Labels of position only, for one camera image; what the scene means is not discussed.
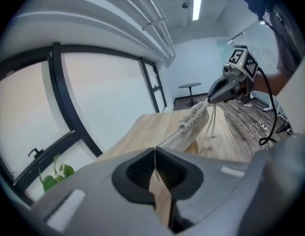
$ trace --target ceiling light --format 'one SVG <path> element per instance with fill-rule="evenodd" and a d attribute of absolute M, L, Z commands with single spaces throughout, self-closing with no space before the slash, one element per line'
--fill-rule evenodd
<path fill-rule="evenodd" d="M 193 21 L 198 20 L 202 0 L 193 0 Z"/>

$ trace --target ceiling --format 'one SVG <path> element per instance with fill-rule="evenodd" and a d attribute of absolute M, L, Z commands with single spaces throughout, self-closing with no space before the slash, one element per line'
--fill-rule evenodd
<path fill-rule="evenodd" d="M 191 25 L 210 26 L 224 10 L 228 0 L 202 0 L 199 20 L 192 21 L 193 0 L 157 0 L 161 6 L 167 21 L 168 30 L 177 28 L 187 28 Z M 187 9 L 182 8 L 182 4 L 188 2 Z"/>

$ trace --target person's arm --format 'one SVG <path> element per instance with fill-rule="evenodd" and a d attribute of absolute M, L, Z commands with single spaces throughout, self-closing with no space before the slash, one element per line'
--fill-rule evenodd
<path fill-rule="evenodd" d="M 284 76 L 279 70 L 275 74 L 266 75 L 266 77 L 269 81 L 272 95 L 278 95 L 289 80 L 287 76 Z M 253 89 L 256 91 L 269 93 L 265 80 L 260 72 L 257 72 L 255 75 Z"/>

